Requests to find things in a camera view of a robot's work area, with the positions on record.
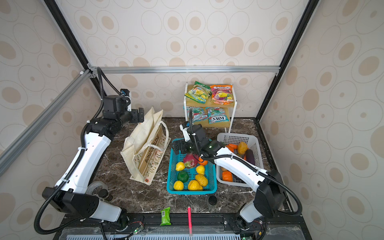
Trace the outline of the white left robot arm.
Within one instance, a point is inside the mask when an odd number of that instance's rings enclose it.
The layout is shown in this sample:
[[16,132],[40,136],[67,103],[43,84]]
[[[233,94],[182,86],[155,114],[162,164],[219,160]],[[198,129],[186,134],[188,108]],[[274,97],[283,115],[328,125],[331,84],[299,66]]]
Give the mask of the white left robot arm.
[[[72,163],[53,188],[46,187],[43,191],[45,202],[34,220],[34,229],[40,235],[60,232],[72,223],[85,219],[113,223],[119,231],[128,225],[125,210],[106,203],[95,195],[89,195],[86,191],[115,136],[127,123],[144,122],[144,109],[132,109],[131,93],[127,89],[116,90],[116,95],[106,96],[103,82],[106,81],[109,85],[111,82],[100,67],[96,70],[101,104],[94,117],[87,121],[81,131],[81,145]],[[57,228],[45,230],[41,226],[41,219],[48,206],[53,206],[57,211],[74,218]]]

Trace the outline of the green yellow snack bag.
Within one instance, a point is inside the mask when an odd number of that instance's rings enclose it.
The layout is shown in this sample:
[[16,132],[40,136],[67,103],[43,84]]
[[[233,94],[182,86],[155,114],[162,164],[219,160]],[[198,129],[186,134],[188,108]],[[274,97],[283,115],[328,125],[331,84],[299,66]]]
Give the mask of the green yellow snack bag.
[[210,86],[195,81],[195,84],[193,85],[192,89],[187,91],[185,97],[197,103],[205,104],[211,95],[212,91]]

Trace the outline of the floral canvas grocery bag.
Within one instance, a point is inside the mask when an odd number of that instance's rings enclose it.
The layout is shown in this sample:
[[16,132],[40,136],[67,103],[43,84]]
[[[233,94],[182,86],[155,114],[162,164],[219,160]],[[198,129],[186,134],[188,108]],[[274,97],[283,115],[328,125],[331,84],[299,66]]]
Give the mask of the floral canvas grocery bag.
[[162,120],[163,111],[151,108],[131,135],[125,139],[121,156],[131,174],[130,179],[151,185],[165,155],[170,134]]

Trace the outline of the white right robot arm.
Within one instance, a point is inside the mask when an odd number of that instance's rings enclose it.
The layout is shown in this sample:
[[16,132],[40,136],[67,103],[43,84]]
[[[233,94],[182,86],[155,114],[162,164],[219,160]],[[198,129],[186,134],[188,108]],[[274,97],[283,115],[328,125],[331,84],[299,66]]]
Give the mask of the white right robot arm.
[[[246,183],[255,193],[255,199],[238,211],[235,223],[241,230],[247,230],[255,219],[273,218],[276,215],[297,217],[302,214],[303,206],[298,196],[283,184],[279,172],[266,171],[251,163],[251,160],[240,158],[223,143],[211,141],[202,125],[194,125],[192,120],[180,125],[184,139],[172,142],[175,154],[192,154],[197,159],[208,161],[217,167],[223,167]],[[280,206],[290,195],[297,203],[294,212],[280,211]]]

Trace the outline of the green lime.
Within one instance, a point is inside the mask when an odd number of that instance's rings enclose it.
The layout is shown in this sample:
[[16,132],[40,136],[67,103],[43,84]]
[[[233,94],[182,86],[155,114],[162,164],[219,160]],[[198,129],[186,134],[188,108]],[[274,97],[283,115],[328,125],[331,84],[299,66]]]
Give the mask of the green lime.
[[189,174],[186,171],[179,171],[177,180],[181,181],[182,183],[187,183],[189,180]]

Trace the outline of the pink dragon fruit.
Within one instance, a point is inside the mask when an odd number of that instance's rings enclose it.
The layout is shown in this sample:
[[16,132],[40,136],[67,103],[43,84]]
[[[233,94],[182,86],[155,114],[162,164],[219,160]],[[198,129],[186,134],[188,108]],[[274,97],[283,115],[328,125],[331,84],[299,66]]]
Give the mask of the pink dragon fruit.
[[199,165],[199,156],[195,154],[187,154],[184,159],[184,166],[186,169],[192,169]]

